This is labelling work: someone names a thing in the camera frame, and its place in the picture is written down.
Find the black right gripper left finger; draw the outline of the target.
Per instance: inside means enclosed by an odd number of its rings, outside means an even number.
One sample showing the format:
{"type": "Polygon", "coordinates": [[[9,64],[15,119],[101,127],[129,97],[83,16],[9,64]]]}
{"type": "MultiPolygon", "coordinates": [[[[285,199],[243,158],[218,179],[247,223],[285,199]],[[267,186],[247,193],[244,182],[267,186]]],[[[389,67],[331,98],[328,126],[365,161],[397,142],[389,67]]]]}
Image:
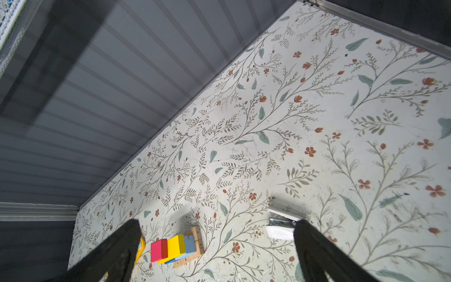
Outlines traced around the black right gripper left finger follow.
{"type": "Polygon", "coordinates": [[[139,221],[130,219],[86,257],[53,282],[129,282],[142,232],[139,221]]]}

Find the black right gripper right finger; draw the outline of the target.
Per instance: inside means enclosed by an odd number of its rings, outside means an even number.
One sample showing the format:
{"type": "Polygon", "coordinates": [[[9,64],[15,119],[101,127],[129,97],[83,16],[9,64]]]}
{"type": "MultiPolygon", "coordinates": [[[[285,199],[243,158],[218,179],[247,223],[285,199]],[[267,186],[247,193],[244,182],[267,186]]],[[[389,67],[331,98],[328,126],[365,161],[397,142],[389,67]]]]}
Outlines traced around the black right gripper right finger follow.
{"type": "Polygon", "coordinates": [[[296,223],[294,243],[307,282],[377,281],[306,220],[296,223]]]}

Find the magenta cube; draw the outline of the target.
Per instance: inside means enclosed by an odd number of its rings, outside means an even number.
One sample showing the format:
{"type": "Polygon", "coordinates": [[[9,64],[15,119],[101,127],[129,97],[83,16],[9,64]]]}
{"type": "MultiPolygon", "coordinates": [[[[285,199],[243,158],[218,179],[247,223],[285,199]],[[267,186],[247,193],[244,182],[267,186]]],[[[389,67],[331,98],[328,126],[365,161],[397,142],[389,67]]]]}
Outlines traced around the magenta cube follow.
{"type": "Polygon", "coordinates": [[[151,262],[157,263],[168,258],[167,239],[160,239],[151,244],[151,262]]]}

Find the yellow rectangular block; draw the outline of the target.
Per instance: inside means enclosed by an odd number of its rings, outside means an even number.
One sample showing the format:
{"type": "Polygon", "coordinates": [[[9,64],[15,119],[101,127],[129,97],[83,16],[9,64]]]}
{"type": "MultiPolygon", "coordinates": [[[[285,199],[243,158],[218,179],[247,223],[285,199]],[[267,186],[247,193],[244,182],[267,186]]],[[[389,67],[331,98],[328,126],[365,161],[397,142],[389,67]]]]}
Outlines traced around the yellow rectangular block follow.
{"type": "Polygon", "coordinates": [[[177,235],[167,241],[167,258],[158,262],[158,264],[165,264],[186,254],[185,236],[177,235]]]}

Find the light blue cube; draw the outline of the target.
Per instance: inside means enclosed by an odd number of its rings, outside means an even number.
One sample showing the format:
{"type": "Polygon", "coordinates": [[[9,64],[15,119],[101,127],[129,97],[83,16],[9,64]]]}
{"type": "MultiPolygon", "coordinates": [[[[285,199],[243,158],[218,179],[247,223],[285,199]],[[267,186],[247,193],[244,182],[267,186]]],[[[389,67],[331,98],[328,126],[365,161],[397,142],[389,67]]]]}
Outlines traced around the light blue cube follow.
{"type": "Polygon", "coordinates": [[[197,251],[196,249],[196,241],[194,239],[193,235],[190,236],[184,236],[184,244],[185,244],[185,250],[186,253],[191,253],[197,251]]]}

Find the wood block with holes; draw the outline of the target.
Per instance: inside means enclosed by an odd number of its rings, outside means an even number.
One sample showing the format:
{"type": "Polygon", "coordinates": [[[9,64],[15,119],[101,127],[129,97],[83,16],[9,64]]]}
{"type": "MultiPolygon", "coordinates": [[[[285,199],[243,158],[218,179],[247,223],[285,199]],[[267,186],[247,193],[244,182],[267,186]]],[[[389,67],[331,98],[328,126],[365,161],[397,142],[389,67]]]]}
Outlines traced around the wood block with holes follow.
{"type": "Polygon", "coordinates": [[[186,253],[182,258],[178,258],[173,264],[174,268],[180,268],[204,255],[205,250],[202,241],[202,233],[199,226],[192,227],[184,234],[188,244],[186,244],[186,253]]]}

